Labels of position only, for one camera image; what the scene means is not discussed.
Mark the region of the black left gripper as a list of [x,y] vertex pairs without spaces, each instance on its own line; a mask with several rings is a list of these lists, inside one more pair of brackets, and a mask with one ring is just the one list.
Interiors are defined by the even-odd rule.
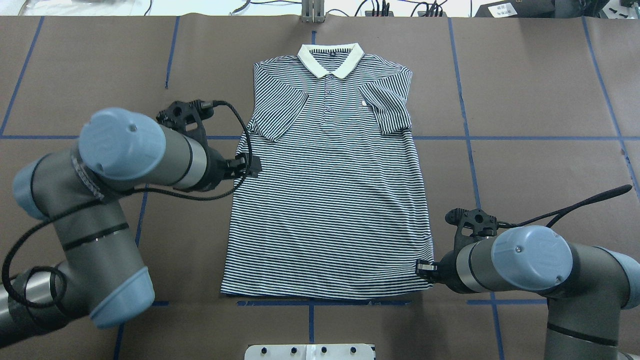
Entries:
[[224,180],[236,180],[243,176],[258,178],[262,162],[257,155],[242,152],[226,159],[215,149],[206,149],[206,170],[202,175],[202,191],[214,190]]

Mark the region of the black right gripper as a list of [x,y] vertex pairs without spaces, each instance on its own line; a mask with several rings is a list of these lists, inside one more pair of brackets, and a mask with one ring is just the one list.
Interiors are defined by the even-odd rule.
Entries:
[[416,260],[414,272],[428,283],[446,285],[451,291],[457,291],[458,272],[454,252],[446,253],[437,262]]

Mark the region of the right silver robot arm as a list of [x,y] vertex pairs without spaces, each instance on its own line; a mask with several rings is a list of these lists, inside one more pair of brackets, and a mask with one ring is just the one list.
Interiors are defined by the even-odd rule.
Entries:
[[546,360],[637,360],[618,348],[622,310],[639,305],[640,265],[631,256],[570,243],[541,225],[464,244],[416,274],[458,294],[525,291],[546,299]]

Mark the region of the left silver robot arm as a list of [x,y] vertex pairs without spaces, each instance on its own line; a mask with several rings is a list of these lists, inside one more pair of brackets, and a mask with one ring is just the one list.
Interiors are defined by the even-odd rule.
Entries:
[[[151,118],[119,107],[91,116],[73,146],[48,153],[13,180],[16,203],[39,224],[1,265],[1,346],[61,330],[89,317],[103,330],[153,305],[155,292],[120,200],[158,193],[199,201],[224,180],[257,177],[261,160],[240,122],[247,150],[226,159],[208,145],[203,120],[226,101],[176,101]],[[26,240],[52,225],[64,260],[10,275]]]

